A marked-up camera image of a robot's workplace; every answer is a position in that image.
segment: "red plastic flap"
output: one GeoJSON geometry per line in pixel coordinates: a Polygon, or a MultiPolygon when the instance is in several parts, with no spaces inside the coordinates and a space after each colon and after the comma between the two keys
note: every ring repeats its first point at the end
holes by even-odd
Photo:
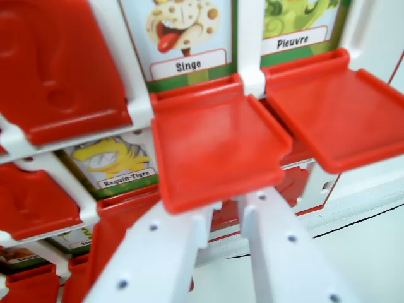
{"type": "Polygon", "coordinates": [[[131,124],[85,0],[3,1],[0,112],[35,145],[131,124]]]}
{"type": "Polygon", "coordinates": [[[275,188],[287,203],[293,207],[297,204],[297,198],[302,195],[308,178],[309,172],[306,169],[294,167],[285,171],[284,180],[275,188]]]}
{"type": "Polygon", "coordinates": [[[404,96],[344,49],[264,68],[267,100],[331,173],[404,153],[404,96]]]}
{"type": "Polygon", "coordinates": [[[62,303],[83,302],[83,299],[88,292],[86,280],[87,261],[87,254],[69,261],[71,276],[64,284],[62,303]]]}
{"type": "Polygon", "coordinates": [[[59,277],[53,264],[7,277],[8,294],[1,303],[55,303],[59,277]]]}
{"type": "Polygon", "coordinates": [[[222,209],[213,212],[210,231],[214,232],[236,224],[239,224],[237,202],[232,200],[224,201],[222,209]]]}
{"type": "Polygon", "coordinates": [[[0,230],[20,240],[82,223],[76,203],[43,170],[0,165],[0,230]]]}
{"type": "Polygon", "coordinates": [[[282,180],[279,162],[292,139],[257,99],[244,96],[237,75],[222,82],[151,96],[160,191],[171,213],[282,180]]]}
{"type": "Polygon", "coordinates": [[[94,226],[88,258],[87,287],[91,287],[97,280],[104,266],[124,238],[126,230],[160,201],[160,193],[154,191],[141,196],[134,196],[131,199],[125,197],[121,202],[116,201],[117,204],[98,202],[98,213],[101,220],[94,226]]]}

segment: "cartoon character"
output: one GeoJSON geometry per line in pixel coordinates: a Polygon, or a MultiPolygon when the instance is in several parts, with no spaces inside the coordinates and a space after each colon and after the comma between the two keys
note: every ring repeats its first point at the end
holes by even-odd
{"type": "Polygon", "coordinates": [[[209,40],[218,30],[220,12],[211,1],[154,0],[146,31],[160,52],[180,49],[184,56],[191,47],[209,40]]]}
{"type": "Polygon", "coordinates": [[[266,0],[264,39],[307,30],[339,0],[266,0]]]}
{"type": "Polygon", "coordinates": [[[78,145],[72,157],[85,162],[89,172],[105,172],[107,179],[123,170],[136,172],[145,169],[152,160],[140,145],[128,143],[120,136],[78,145]]]}
{"type": "Polygon", "coordinates": [[[92,239],[92,238],[93,238],[93,234],[92,234],[88,229],[86,229],[85,227],[83,227],[83,228],[81,229],[81,231],[82,231],[83,234],[85,234],[89,239],[92,239]]]}
{"type": "Polygon", "coordinates": [[[34,253],[26,248],[4,248],[0,249],[0,256],[6,261],[32,256],[34,253]]]}

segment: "white plastic stand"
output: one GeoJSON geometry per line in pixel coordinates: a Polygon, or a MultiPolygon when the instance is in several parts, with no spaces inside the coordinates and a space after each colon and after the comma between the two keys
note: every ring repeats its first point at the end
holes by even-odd
{"type": "Polygon", "coordinates": [[[323,205],[338,179],[338,175],[327,173],[317,162],[310,163],[306,169],[310,174],[302,195],[292,208],[295,213],[323,205]]]}
{"type": "Polygon", "coordinates": [[[33,241],[24,244],[24,248],[29,249],[31,252],[41,256],[45,260],[56,265],[56,274],[64,279],[71,276],[69,271],[69,259],[71,255],[65,255],[54,246],[45,242],[44,240],[33,241]]]}
{"type": "Polygon", "coordinates": [[[264,30],[264,0],[241,0],[237,7],[237,72],[244,94],[262,98],[265,75],[261,67],[261,42],[264,30]]]}
{"type": "Polygon", "coordinates": [[[75,229],[81,229],[83,227],[86,227],[86,225],[84,223],[78,224],[78,225],[72,225],[72,226],[66,227],[64,229],[53,230],[53,231],[47,232],[45,234],[35,235],[33,237],[25,238],[22,240],[14,240],[14,238],[8,232],[0,230],[0,245],[3,246],[4,248],[13,247],[13,246],[17,246],[17,245],[25,246],[26,243],[29,243],[32,241],[38,241],[38,240],[42,240],[45,238],[51,238],[51,237],[54,237],[55,235],[59,235],[64,232],[70,232],[75,229]]]}
{"type": "Polygon", "coordinates": [[[0,155],[0,163],[27,157],[36,152],[35,147],[25,138],[22,129],[10,123],[1,113],[0,129],[0,145],[7,151],[7,154],[0,155]]]}
{"type": "Polygon", "coordinates": [[[207,247],[220,207],[170,215],[157,203],[126,231],[85,302],[185,302],[196,253],[207,247]]]}
{"type": "Polygon", "coordinates": [[[0,273],[0,300],[8,293],[8,287],[6,286],[7,277],[0,273]]]}
{"type": "MultiPolygon", "coordinates": [[[[237,200],[257,302],[359,302],[275,188],[237,200]]],[[[210,206],[173,216],[159,202],[128,229],[85,302],[185,302],[212,211],[210,206]]]]}
{"type": "Polygon", "coordinates": [[[257,302],[359,302],[275,188],[237,200],[257,302]]]}

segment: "white surface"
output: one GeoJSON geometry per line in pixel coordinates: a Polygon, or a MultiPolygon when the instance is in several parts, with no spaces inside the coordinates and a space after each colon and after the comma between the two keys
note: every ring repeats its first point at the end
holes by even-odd
{"type": "Polygon", "coordinates": [[[354,0],[340,40],[349,67],[364,68],[388,82],[404,49],[404,1],[354,0]]]}
{"type": "Polygon", "coordinates": [[[404,302],[404,206],[316,239],[364,302],[404,302]]]}
{"type": "Polygon", "coordinates": [[[237,200],[256,302],[360,302],[274,187],[237,200]]]}
{"type": "MultiPolygon", "coordinates": [[[[299,216],[312,236],[339,229],[348,224],[369,218],[404,204],[404,178],[374,186],[359,193],[330,199],[322,210],[299,216]]],[[[217,230],[214,238],[240,231],[239,225],[217,230]]],[[[198,252],[196,266],[218,259],[249,254],[248,243],[239,234],[211,242],[207,249],[198,252]]]]}
{"type": "Polygon", "coordinates": [[[264,0],[238,1],[237,7],[237,72],[243,82],[244,94],[257,98],[263,96],[266,82],[260,69],[264,8],[264,0]]]}
{"type": "MultiPolygon", "coordinates": [[[[404,206],[314,240],[363,302],[404,302],[403,218],[404,206]]],[[[250,257],[196,268],[193,278],[189,303],[255,302],[250,257]]]]}
{"type": "Polygon", "coordinates": [[[29,242],[24,244],[24,248],[29,249],[31,252],[55,264],[56,274],[59,277],[68,279],[71,276],[71,272],[69,271],[68,255],[63,254],[48,242],[45,242],[44,240],[29,242]]]}
{"type": "Polygon", "coordinates": [[[8,293],[8,288],[6,286],[7,277],[0,273],[0,300],[8,293]]]}
{"type": "Polygon", "coordinates": [[[170,215],[157,203],[127,229],[85,302],[184,302],[198,248],[208,243],[213,208],[220,207],[170,215]]]}

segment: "small hole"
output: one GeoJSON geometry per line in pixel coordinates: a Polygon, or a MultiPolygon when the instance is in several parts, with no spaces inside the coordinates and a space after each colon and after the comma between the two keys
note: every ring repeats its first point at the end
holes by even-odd
{"type": "Polygon", "coordinates": [[[341,302],[339,296],[337,296],[336,294],[330,295],[330,301],[332,303],[340,303],[341,302]]]}
{"type": "Polygon", "coordinates": [[[149,226],[149,229],[150,229],[151,232],[154,232],[155,230],[158,229],[158,226],[157,226],[157,224],[151,224],[151,225],[149,226]]]}
{"type": "Polygon", "coordinates": [[[296,242],[297,242],[297,238],[296,238],[296,236],[294,236],[294,235],[288,236],[288,240],[289,240],[290,242],[292,242],[292,243],[296,243],[296,242]]]}
{"type": "Polygon", "coordinates": [[[332,185],[333,185],[333,181],[324,183],[323,189],[331,189],[332,185]]]}
{"type": "Polygon", "coordinates": [[[127,287],[127,285],[128,285],[128,282],[126,280],[121,280],[118,283],[118,289],[119,290],[125,289],[127,287]]]}

